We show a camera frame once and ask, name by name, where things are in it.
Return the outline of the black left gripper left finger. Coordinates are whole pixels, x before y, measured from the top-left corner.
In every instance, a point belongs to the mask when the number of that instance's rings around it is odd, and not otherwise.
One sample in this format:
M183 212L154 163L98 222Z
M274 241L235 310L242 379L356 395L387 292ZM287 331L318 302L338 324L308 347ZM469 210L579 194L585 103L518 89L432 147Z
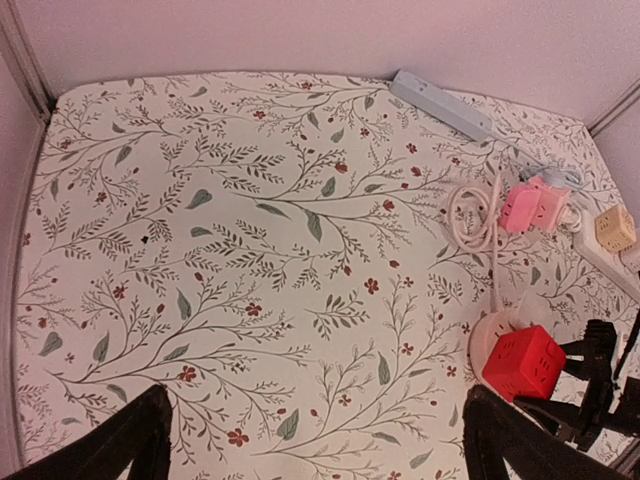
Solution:
M172 417L167 388L155 384L82 438L8 477L167 479Z

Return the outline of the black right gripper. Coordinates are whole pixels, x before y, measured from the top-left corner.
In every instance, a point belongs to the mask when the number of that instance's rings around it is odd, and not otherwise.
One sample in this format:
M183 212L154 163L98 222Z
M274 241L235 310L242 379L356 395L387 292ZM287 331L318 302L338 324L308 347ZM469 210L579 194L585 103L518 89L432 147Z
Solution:
M621 390L612 369L617 332L612 322L592 319L584 335L561 345L563 371L587 382L581 406L516 396L514 405L533 417L550 435L576 443L587 452L603 430L639 437L639 380L629 377Z

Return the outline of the round pink power socket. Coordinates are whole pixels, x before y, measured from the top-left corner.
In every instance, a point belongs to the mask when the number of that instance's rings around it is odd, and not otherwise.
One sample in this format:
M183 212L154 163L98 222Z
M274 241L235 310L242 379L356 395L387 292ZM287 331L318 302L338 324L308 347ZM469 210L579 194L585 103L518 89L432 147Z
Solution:
M471 329L467 345L467 356L471 370L478 382L490 390L494 388L483 378L482 372L498 339L528 324L519 317L516 308L504 308L479 319Z

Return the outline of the red cube socket adapter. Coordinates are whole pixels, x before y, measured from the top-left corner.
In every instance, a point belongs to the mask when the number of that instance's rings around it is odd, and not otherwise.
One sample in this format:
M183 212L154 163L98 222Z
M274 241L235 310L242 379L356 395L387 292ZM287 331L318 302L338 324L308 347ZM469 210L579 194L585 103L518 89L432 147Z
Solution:
M540 325L502 335L482 371L503 399L549 400L566 365L566 354Z

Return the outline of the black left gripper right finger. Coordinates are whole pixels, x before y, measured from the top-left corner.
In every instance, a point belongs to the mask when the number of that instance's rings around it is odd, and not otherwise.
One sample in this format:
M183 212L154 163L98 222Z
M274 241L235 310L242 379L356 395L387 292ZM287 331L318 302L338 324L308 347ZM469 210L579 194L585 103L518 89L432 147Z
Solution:
M468 391L463 409L468 477L623 479L608 466L554 439L483 385Z

